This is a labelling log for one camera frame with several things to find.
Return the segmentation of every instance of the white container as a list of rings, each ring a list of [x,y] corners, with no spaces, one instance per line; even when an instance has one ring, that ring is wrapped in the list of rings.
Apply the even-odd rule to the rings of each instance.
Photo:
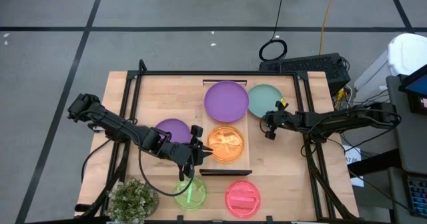
[[[387,76],[410,75],[425,64],[427,64],[427,38],[409,33],[393,38],[388,44],[388,50],[354,82],[354,89],[357,91],[354,102],[365,101],[387,90]]]

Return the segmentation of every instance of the white paper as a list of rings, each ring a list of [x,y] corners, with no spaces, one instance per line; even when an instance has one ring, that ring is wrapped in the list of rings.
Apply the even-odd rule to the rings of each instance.
[[[347,146],[347,145],[342,145],[342,146],[344,147],[344,149],[346,151],[348,149],[352,148],[351,146]],[[351,164],[353,162],[357,162],[357,161],[362,160],[362,156],[359,154],[358,151],[360,151],[360,148],[355,147],[355,148],[346,152],[347,165]],[[352,178],[352,185],[357,186],[357,187],[364,187],[364,182],[357,177],[353,177]]]

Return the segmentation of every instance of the orange plate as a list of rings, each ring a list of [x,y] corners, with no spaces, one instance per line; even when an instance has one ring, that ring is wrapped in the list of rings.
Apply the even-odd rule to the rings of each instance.
[[[212,130],[207,137],[207,144],[213,149],[215,159],[230,163],[242,154],[244,139],[236,128],[224,125]]]

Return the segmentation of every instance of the light green plate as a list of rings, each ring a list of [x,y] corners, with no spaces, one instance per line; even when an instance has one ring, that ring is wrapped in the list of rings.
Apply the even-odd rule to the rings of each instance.
[[[178,182],[175,192],[182,191],[188,184],[189,178],[185,178],[184,181]],[[207,191],[205,183],[197,177],[194,177],[191,187],[187,189],[181,195],[175,197],[177,204],[185,210],[193,210],[201,207],[207,197]]]
[[[275,104],[281,98],[280,91],[272,85],[256,85],[249,90],[249,111],[261,118],[267,111],[277,111]]]

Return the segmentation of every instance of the purple plate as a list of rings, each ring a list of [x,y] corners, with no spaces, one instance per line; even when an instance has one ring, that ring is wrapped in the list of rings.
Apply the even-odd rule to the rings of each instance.
[[[155,128],[172,133],[172,142],[189,143],[191,133],[187,124],[179,119],[166,119],[155,126]]]
[[[207,90],[203,102],[209,116],[231,123],[242,118],[249,107],[248,92],[234,81],[220,81]]]

